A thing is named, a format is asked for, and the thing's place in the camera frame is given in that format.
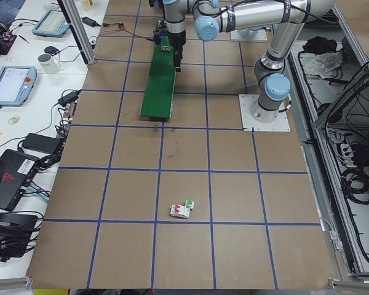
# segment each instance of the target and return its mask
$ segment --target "small box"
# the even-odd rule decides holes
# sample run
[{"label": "small box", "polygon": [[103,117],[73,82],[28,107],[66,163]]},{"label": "small box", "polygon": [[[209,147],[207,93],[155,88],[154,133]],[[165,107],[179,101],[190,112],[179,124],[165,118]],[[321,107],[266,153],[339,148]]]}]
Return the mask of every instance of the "small box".
[{"label": "small box", "polygon": [[187,219],[190,216],[190,209],[182,205],[172,205],[170,214],[174,217]]}]

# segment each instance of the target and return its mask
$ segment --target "digital display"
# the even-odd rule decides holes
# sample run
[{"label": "digital display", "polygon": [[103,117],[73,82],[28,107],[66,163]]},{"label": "digital display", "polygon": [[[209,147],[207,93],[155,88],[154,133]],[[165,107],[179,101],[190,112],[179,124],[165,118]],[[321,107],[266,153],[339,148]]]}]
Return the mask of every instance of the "digital display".
[{"label": "digital display", "polygon": [[63,13],[61,11],[52,10],[41,21],[37,30],[56,33],[60,30],[64,22],[66,22],[66,19]]},{"label": "digital display", "polygon": [[0,77],[0,101],[15,101],[28,74],[25,68],[7,68]]}]

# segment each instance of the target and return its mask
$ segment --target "laptop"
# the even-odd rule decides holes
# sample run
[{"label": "laptop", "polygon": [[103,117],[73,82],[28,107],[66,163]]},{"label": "laptop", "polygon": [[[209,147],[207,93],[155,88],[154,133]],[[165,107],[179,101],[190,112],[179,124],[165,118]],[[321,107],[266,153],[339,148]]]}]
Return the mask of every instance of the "laptop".
[{"label": "laptop", "polygon": [[[22,196],[19,189],[22,185],[28,185],[35,176],[38,160],[32,155],[10,149],[3,153],[0,157],[0,208],[7,211],[15,208]],[[27,249],[27,243],[23,241],[30,239],[37,218],[26,214],[0,214],[0,243],[7,239],[13,243],[0,247],[0,261],[23,256]]]},{"label": "laptop", "polygon": [[23,152],[7,149],[0,157],[0,209],[13,211],[22,193],[22,186],[29,186],[37,173],[39,158]]}]

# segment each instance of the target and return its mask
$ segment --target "metal base plate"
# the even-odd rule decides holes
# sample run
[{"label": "metal base plate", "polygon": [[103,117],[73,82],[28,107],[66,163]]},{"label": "metal base plate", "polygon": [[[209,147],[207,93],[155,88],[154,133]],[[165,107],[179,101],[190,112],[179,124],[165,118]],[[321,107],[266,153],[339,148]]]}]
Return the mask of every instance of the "metal base plate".
[{"label": "metal base plate", "polygon": [[248,41],[257,43],[266,43],[268,37],[264,29],[259,31],[250,31],[250,29],[238,29],[236,31],[230,32],[231,41]]},{"label": "metal base plate", "polygon": [[258,94],[239,95],[240,113],[242,114],[242,126],[244,131],[290,132],[290,125],[288,124],[285,112],[281,112],[276,117],[276,120],[271,123],[261,123],[253,118],[250,114],[250,107],[258,97]]}]

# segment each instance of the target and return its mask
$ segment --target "brown cardboard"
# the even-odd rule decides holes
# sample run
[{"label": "brown cardboard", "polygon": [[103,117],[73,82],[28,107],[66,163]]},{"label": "brown cardboard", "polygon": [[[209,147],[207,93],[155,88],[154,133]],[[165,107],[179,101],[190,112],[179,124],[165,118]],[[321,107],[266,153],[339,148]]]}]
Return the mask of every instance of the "brown cardboard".
[{"label": "brown cardboard", "polygon": [[102,224],[90,287],[149,288],[152,248],[152,224]]},{"label": "brown cardboard", "polygon": [[116,125],[121,97],[121,92],[82,92],[79,95],[73,123]]},{"label": "brown cardboard", "polygon": [[106,170],[59,169],[46,218],[98,219]]},{"label": "brown cardboard", "polygon": [[217,287],[275,288],[264,226],[214,226],[213,236]]},{"label": "brown cardboard", "polygon": [[154,220],[157,172],[111,171],[103,218],[109,220]]},{"label": "brown cardboard", "polygon": [[163,169],[207,170],[205,130],[165,129]]},{"label": "brown cardboard", "polygon": [[34,289],[84,288],[97,223],[44,222],[27,276]]},{"label": "brown cardboard", "polygon": [[156,288],[213,288],[210,226],[159,224],[156,241]]},{"label": "brown cardboard", "polygon": [[320,222],[308,175],[263,174],[261,181],[269,222]]},{"label": "brown cardboard", "polygon": [[71,127],[61,166],[107,167],[114,127]]},{"label": "brown cardboard", "polygon": [[232,130],[210,130],[212,170],[256,171],[252,134]]},{"label": "brown cardboard", "polygon": [[212,174],[213,220],[264,222],[256,174]]},{"label": "brown cardboard", "polygon": [[[111,1],[104,22],[152,36],[158,12]],[[139,116],[153,43],[125,31],[98,38],[97,57],[114,61],[87,74],[47,209],[59,222],[44,221],[28,270],[34,288],[275,288],[272,262],[278,288],[326,288],[333,277],[294,124],[254,134],[257,153],[241,130],[237,95],[259,93],[252,66],[266,44],[239,47],[229,34],[203,43],[185,22],[164,123]],[[170,216],[186,199],[190,217]]]},{"label": "brown cardboard", "polygon": [[328,288],[334,273],[321,227],[272,226],[269,234],[280,289]]}]

